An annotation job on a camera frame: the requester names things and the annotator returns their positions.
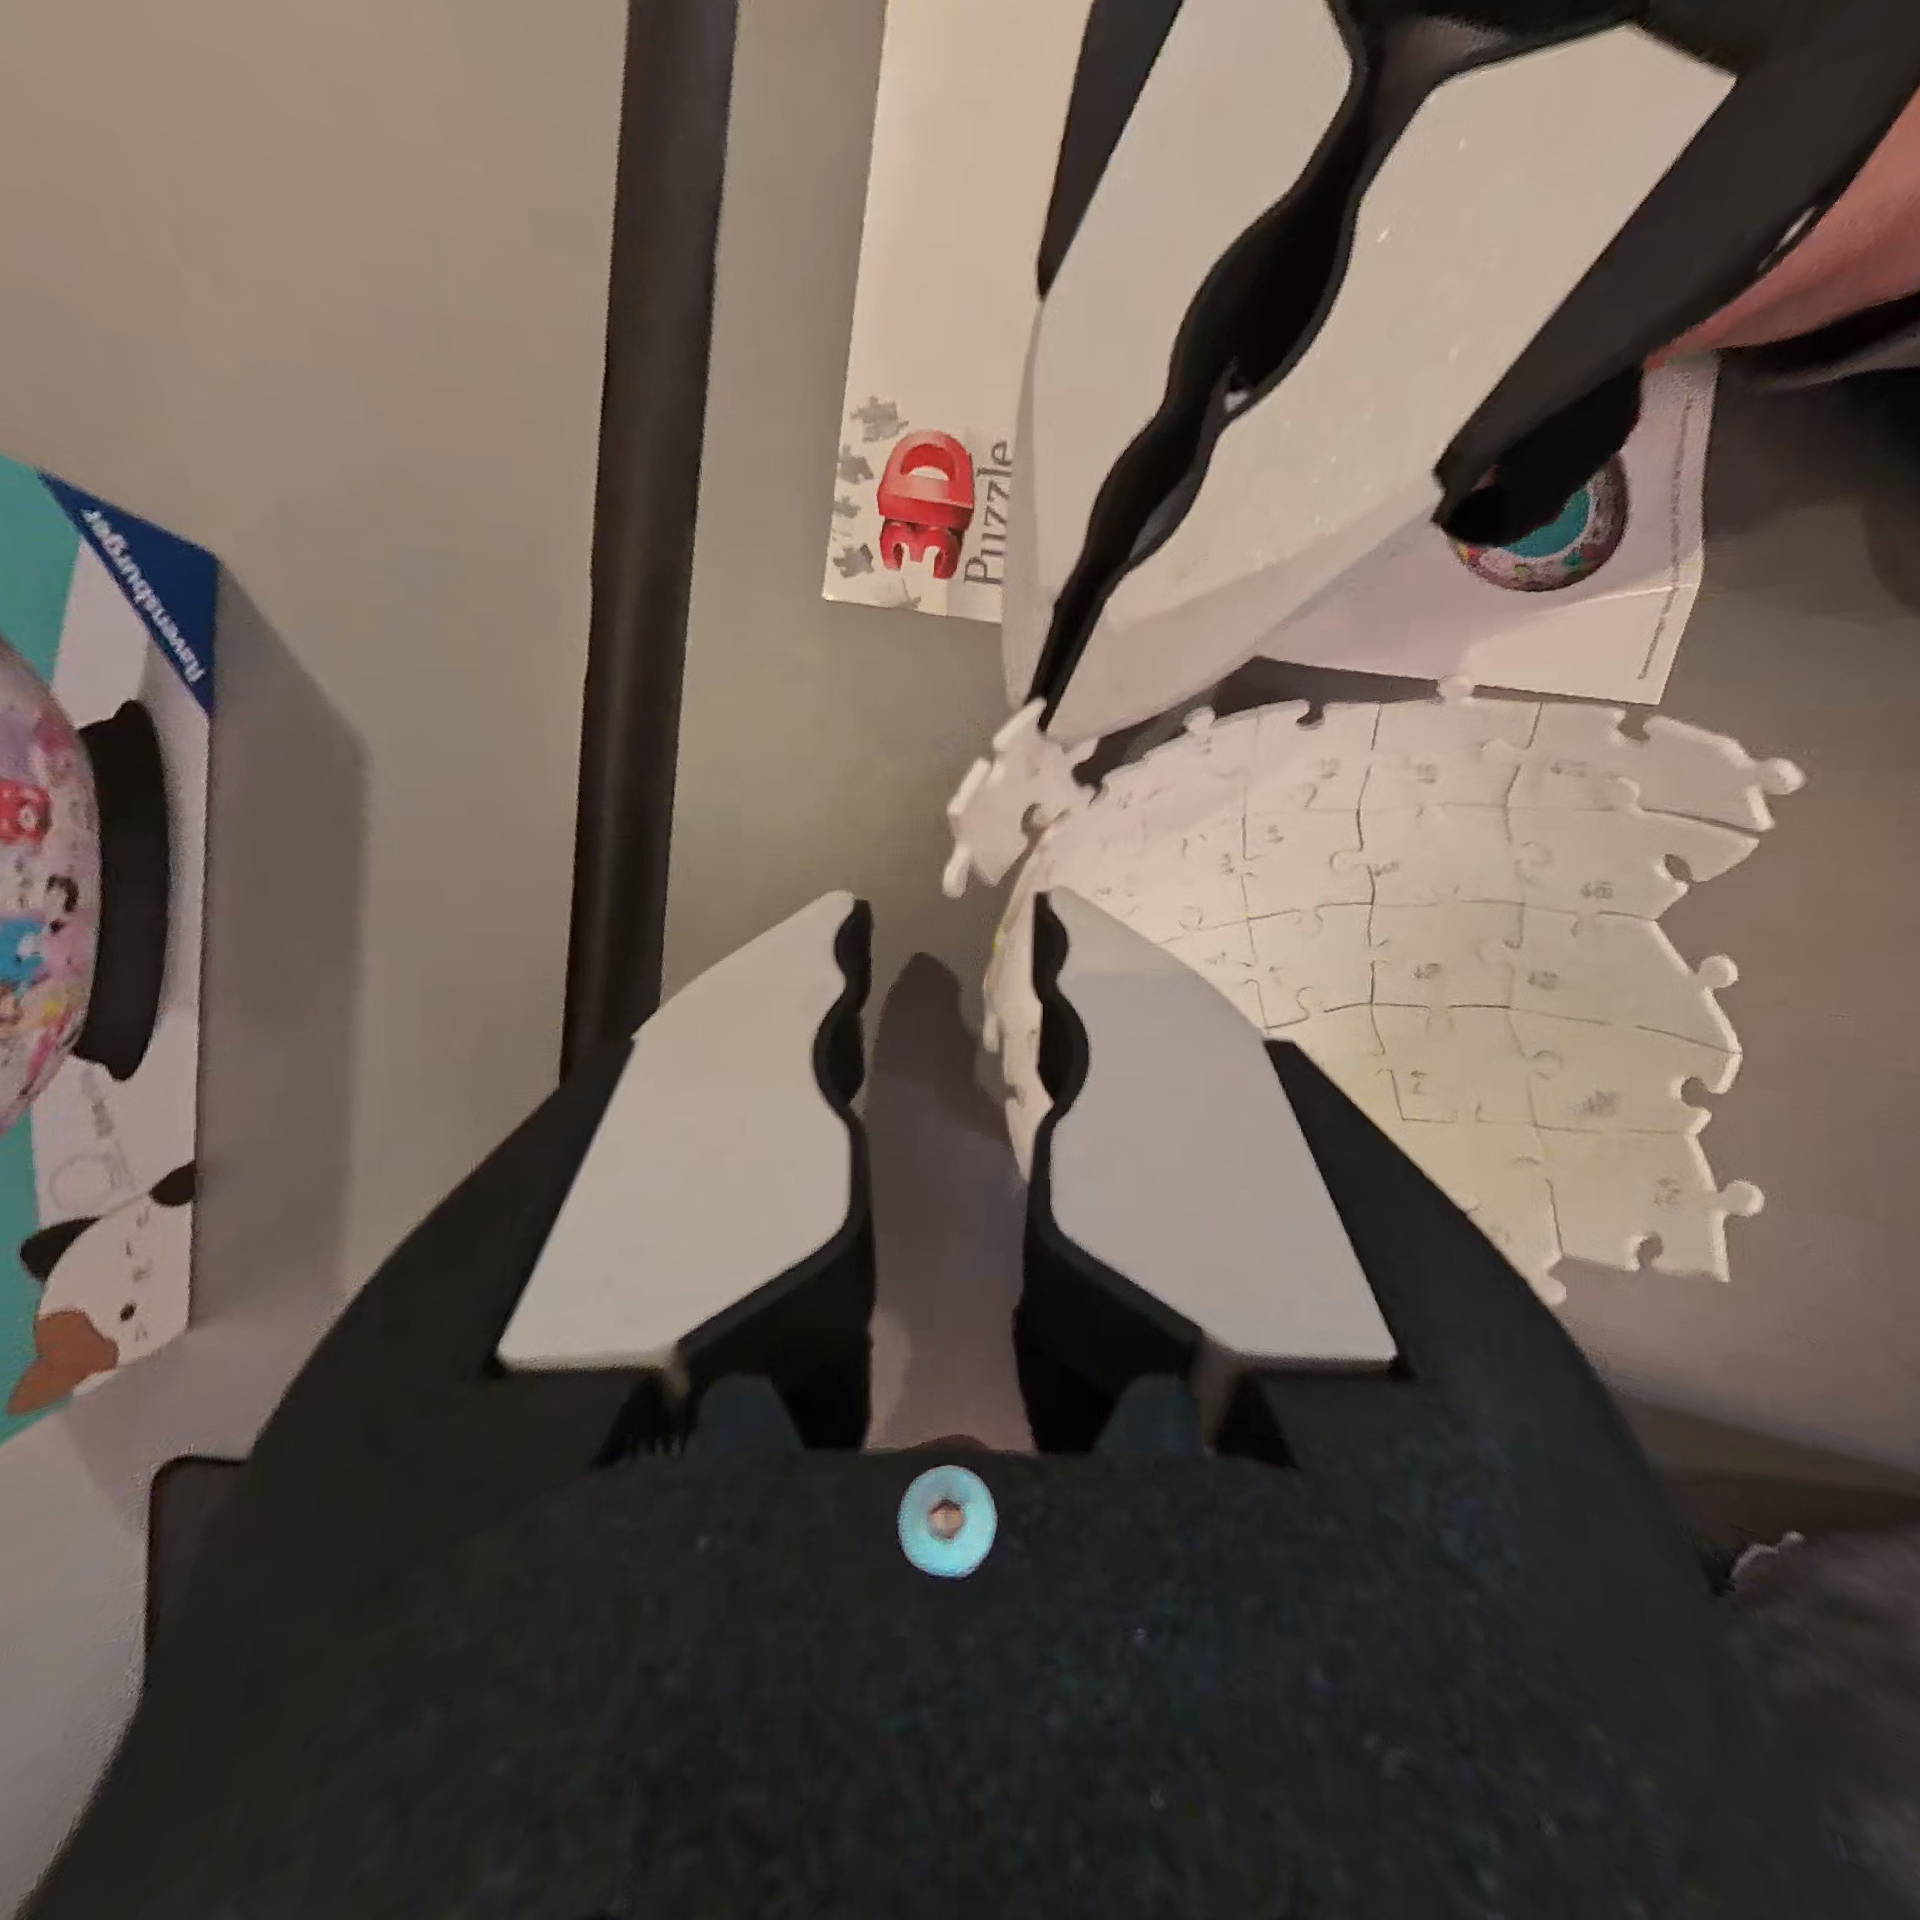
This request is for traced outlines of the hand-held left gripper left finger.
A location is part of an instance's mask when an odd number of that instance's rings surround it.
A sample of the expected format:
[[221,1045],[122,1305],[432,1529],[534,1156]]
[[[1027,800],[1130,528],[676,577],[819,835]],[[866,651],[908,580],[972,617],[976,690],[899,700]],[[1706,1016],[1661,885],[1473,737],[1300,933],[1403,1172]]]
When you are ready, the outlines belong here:
[[858,1220],[874,913],[824,893],[636,1029],[497,1360],[693,1377]]

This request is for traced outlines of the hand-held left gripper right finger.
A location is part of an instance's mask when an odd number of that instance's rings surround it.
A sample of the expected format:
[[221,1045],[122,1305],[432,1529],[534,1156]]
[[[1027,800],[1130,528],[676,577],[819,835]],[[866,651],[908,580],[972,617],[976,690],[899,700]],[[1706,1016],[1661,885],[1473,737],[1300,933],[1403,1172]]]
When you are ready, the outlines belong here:
[[1032,916],[1040,1223],[1249,1372],[1381,1377],[1398,1357],[1259,1026],[1069,890]]

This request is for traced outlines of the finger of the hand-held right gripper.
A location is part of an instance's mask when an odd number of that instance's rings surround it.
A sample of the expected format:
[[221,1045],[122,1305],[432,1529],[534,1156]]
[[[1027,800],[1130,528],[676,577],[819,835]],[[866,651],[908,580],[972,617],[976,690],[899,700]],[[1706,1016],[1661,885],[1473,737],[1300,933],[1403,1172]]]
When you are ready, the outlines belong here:
[[[1325,329],[1232,418],[1182,523],[1121,587],[1122,613],[1220,615],[1264,636],[1437,508],[1443,431],[1497,381],[1497,356],[1548,317],[1549,287],[1605,247],[1652,157],[1577,162],[1548,137],[1548,82],[1572,53],[1443,84],[1360,196],[1355,261]],[[1156,711],[1044,711],[1075,745]]]
[[1331,4],[1092,4],[1014,412],[1008,706],[1164,713],[1254,651],[1121,587],[1197,498],[1262,255],[1362,82]]

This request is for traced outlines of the partly built white puzzle ball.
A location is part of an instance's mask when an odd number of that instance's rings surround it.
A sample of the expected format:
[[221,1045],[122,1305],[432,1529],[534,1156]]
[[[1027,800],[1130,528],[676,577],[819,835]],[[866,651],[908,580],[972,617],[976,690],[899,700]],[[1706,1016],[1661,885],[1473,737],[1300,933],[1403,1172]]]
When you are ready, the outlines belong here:
[[1062,885],[1365,1109],[1534,1284],[1563,1261],[1728,1283],[1764,1204],[1701,1143],[1737,965],[1665,929],[1805,775],[1665,715],[1484,700],[1197,711],[1050,823],[994,935],[987,1045],[1029,1172],[1050,1096],[1032,901]]

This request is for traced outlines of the white puzzle piece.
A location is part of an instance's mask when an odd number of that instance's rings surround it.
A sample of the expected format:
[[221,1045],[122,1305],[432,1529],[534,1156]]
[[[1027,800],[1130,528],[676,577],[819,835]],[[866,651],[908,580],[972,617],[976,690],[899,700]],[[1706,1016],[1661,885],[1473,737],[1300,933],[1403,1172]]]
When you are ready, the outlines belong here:
[[952,796],[946,898],[965,897],[973,882],[987,890],[1004,885],[1050,828],[1092,800],[1077,769],[1096,743],[1060,745],[1043,727],[1044,711],[1048,704],[1034,700],[1008,717],[992,737],[989,755],[966,769]]

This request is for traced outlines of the colourful puzzle ball box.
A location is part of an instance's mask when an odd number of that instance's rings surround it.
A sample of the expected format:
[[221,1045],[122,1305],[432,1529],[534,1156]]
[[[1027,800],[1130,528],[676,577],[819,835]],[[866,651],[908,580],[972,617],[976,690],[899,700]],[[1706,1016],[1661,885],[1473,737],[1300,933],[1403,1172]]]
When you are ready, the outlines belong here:
[[189,1320],[221,567],[3,463],[3,1436]]

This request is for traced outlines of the person's right hand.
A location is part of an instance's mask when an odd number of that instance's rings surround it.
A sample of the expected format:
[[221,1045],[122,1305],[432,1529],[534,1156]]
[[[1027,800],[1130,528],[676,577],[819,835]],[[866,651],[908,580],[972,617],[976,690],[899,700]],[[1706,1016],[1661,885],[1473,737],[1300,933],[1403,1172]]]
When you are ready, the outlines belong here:
[[1776,345],[1915,295],[1917,204],[1836,204],[1779,265],[1739,297],[1643,361]]

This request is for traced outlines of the printed instruction sheet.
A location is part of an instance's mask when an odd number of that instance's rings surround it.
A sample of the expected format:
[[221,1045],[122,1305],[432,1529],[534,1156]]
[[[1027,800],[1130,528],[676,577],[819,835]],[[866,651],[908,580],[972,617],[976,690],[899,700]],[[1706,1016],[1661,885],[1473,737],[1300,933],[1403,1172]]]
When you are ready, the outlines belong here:
[[[883,17],[824,597],[998,626],[1017,393],[1037,251],[1089,26],[1077,2],[894,2]],[[1406,681],[1469,679],[1654,706],[1706,564],[1707,355],[1643,377],[1614,469],[1513,548],[1426,522],[1264,636],[1257,653]],[[901,441],[965,450],[973,513],[949,575],[881,543]]]

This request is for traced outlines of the person's dark clothing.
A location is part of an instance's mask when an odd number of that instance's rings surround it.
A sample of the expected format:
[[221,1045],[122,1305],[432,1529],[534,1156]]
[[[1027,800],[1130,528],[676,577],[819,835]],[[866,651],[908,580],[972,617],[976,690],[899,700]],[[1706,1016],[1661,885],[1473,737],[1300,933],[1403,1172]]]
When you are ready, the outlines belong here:
[[1875,1916],[1915,1917],[1917,1525],[1746,1548],[1726,1608]]

